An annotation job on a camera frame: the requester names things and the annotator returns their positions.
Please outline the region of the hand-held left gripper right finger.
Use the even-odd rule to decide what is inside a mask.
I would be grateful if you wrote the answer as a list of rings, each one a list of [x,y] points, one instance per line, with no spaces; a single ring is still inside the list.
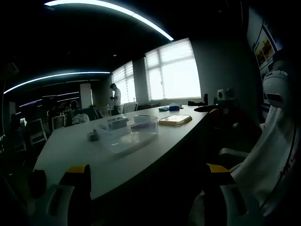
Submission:
[[[240,188],[229,170],[206,164],[204,223],[206,226],[261,226],[257,199]]]

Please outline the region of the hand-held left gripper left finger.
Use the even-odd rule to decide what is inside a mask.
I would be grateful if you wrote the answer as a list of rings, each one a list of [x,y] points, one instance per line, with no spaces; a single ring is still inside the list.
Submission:
[[[35,203],[36,226],[91,225],[91,169],[82,164],[67,169]]]

